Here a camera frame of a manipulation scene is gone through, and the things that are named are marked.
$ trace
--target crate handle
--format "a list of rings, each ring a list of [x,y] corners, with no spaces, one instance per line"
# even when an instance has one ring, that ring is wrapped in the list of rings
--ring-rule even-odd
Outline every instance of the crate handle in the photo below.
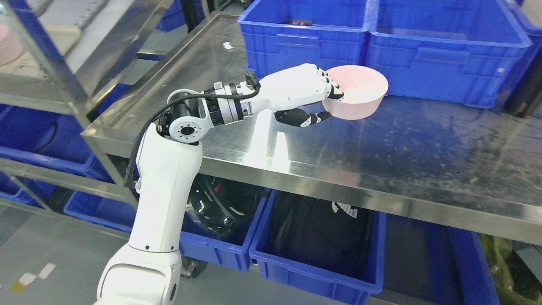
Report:
[[[320,47],[320,37],[318,36],[277,34],[277,39],[281,46]]]
[[[443,50],[434,48],[419,48],[416,60],[427,60],[447,63],[467,63],[470,52],[460,50]]]

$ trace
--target pink bowl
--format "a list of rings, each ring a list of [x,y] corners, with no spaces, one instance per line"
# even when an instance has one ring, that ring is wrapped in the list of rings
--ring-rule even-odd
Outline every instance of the pink bowl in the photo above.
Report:
[[[0,24],[0,66],[16,60],[23,52],[24,47],[15,33],[7,24]]]
[[[363,66],[339,66],[327,71],[339,84],[344,99],[325,99],[324,108],[331,115],[347,120],[363,119],[373,114],[388,91],[388,80],[380,72]]]

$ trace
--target gray floor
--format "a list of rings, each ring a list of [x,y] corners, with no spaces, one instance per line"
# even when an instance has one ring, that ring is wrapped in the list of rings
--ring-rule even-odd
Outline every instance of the gray floor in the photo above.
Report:
[[[38,208],[0,201],[0,304],[93,304],[101,272],[125,244],[127,235]],[[21,294],[10,288],[24,274],[37,275],[52,263],[46,279],[37,278]],[[195,279],[183,279],[175,304],[294,305],[343,303],[266,281],[254,266],[248,273],[208,265]],[[430,304],[385,291],[380,299]],[[392,304],[372,298],[368,305]]]

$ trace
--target blue plastic bin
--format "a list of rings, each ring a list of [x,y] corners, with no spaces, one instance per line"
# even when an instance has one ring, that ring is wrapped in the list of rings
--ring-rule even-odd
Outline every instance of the blue plastic bin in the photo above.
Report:
[[[369,25],[365,15],[375,14],[373,1],[254,1],[238,18],[248,68],[262,78],[305,62],[325,70],[363,64]],[[293,26],[287,20],[313,25]]]
[[[164,16],[162,20],[160,20],[156,28],[164,32],[169,32],[185,24],[186,21],[184,20],[183,11],[178,11],[169,16]]]
[[[447,227],[461,279],[464,305],[499,305],[478,233]]]
[[[386,287],[439,305],[499,305],[478,234],[388,215]]]
[[[363,304],[370,295],[382,292],[385,213],[374,214],[369,256],[361,278],[356,279],[264,252],[275,197],[272,192],[249,250],[263,278],[348,304]]]
[[[194,0],[194,6],[196,7],[199,21],[202,22],[205,19],[205,15],[203,13],[201,1]],[[186,20],[184,19],[180,1],[175,0],[156,28],[164,32],[169,32],[185,24]]]
[[[46,200],[55,190],[56,186],[41,181],[27,181],[27,187],[35,190],[36,195],[43,195],[42,200]],[[13,183],[9,177],[0,173],[0,198],[8,199],[20,204],[41,207],[28,193],[21,187]]]
[[[102,181],[111,178],[74,117],[0,105],[0,157]]]
[[[98,107],[98,114],[102,114],[104,111],[106,111],[109,106],[113,105],[113,103],[115,103],[131,87],[132,85],[116,84],[115,88],[111,90],[111,92]]]
[[[181,8],[180,8],[180,0],[173,0],[173,2],[171,3],[171,6],[167,9],[164,16],[169,16],[169,15],[175,14],[177,12],[180,12],[180,10],[181,10]]]
[[[260,222],[266,202],[267,198],[260,199],[254,218],[250,223],[242,244],[237,245],[183,231],[180,235],[180,254],[211,264],[247,272],[250,265],[252,265],[248,249],[253,240],[257,225]]]
[[[132,232],[135,209],[124,202],[76,191],[64,206],[64,214],[86,222]]]
[[[525,54],[523,54],[523,56],[514,65],[510,71],[510,74],[508,75],[508,78],[502,84],[501,92],[512,93],[531,65],[534,57],[542,48],[542,27],[534,26],[527,16],[525,16],[521,10],[521,7],[515,2],[508,2],[508,6],[533,43],[533,45],[527,49]]]
[[[380,0],[365,64],[388,94],[494,106],[531,42],[502,0]]]

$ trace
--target robotic arm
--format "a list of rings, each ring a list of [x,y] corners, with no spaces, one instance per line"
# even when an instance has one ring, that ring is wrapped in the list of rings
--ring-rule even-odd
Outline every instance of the robotic arm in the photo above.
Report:
[[[135,159],[140,179],[135,188],[140,198],[132,234],[106,265],[95,305],[170,305],[175,301],[185,206],[202,161],[200,140],[212,127],[241,121],[264,109],[273,110],[281,123],[314,125],[331,116],[329,112],[307,113],[297,107],[343,96],[326,72],[308,63],[261,81],[249,73],[247,81],[239,84],[217,82],[204,94],[173,91],[167,100],[170,107],[148,125],[138,146]]]

